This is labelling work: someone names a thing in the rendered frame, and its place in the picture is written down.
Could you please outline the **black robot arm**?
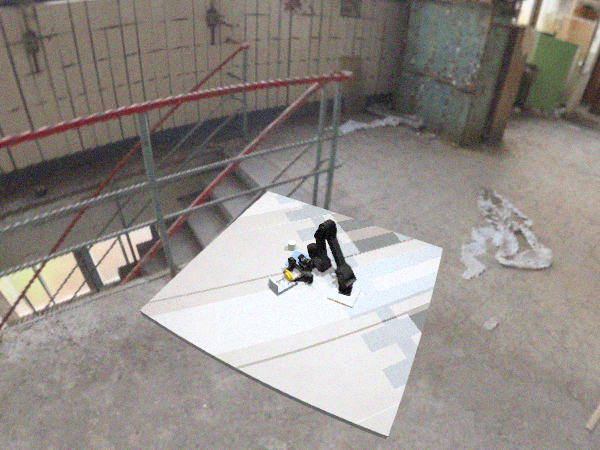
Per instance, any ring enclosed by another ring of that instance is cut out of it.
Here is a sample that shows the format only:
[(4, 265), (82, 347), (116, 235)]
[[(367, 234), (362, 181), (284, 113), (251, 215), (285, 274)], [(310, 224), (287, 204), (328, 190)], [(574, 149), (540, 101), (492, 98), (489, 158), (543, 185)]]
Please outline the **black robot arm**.
[[(345, 263), (345, 258), (341, 247), (337, 239), (337, 227), (336, 223), (329, 219), (321, 223), (314, 234), (316, 243), (307, 245), (309, 258), (300, 254), (297, 259), (298, 264), (302, 263), (306, 268), (309, 267), (311, 262), (314, 264), (314, 269), (321, 273), (326, 272), (332, 267), (331, 259), (327, 255), (326, 240), (334, 257), (337, 265), (335, 269), (337, 281), (338, 281), (338, 294), (351, 296), (354, 282), (357, 278), (349, 264)], [(325, 240), (326, 239), (326, 240)], [(311, 258), (311, 259), (310, 259)]]

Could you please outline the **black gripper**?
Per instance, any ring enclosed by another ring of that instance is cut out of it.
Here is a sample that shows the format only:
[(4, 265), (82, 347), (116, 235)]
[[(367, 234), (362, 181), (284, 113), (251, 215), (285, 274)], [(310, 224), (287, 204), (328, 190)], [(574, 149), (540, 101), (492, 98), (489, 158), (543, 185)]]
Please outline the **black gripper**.
[[(302, 263), (299, 263), (299, 265), (297, 265), (296, 260), (293, 257), (289, 257), (288, 258), (288, 267), (286, 268), (286, 270), (289, 272), (293, 272), (293, 269), (295, 269), (295, 268), (301, 273), (301, 275), (293, 278), (291, 281), (304, 281), (304, 282), (308, 282), (309, 284), (311, 284), (313, 282), (313, 274), (310, 273), (314, 269), (313, 262), (311, 262), (309, 267), (305, 269), (305, 267)], [(283, 274), (285, 274), (285, 271), (283, 272)]]

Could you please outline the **light blue flat mat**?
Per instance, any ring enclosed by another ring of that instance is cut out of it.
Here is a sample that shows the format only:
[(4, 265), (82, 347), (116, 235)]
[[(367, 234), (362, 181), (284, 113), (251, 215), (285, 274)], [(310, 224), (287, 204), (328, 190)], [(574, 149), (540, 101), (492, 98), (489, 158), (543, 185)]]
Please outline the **light blue flat mat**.
[[(291, 255), (291, 257), (293, 257), (293, 258), (296, 260), (296, 263), (297, 263), (297, 265), (299, 265), (299, 264), (298, 264), (298, 261), (299, 261), (299, 260), (297, 259), (297, 257), (298, 257), (300, 254), (303, 254), (304, 256), (306, 256), (307, 258), (309, 258), (309, 255), (306, 255), (306, 254), (304, 254), (304, 253), (301, 253), (301, 252), (295, 251), (295, 252), (294, 252), (294, 253)], [(288, 261), (285, 263), (285, 265), (286, 265), (286, 266), (288, 266)]]

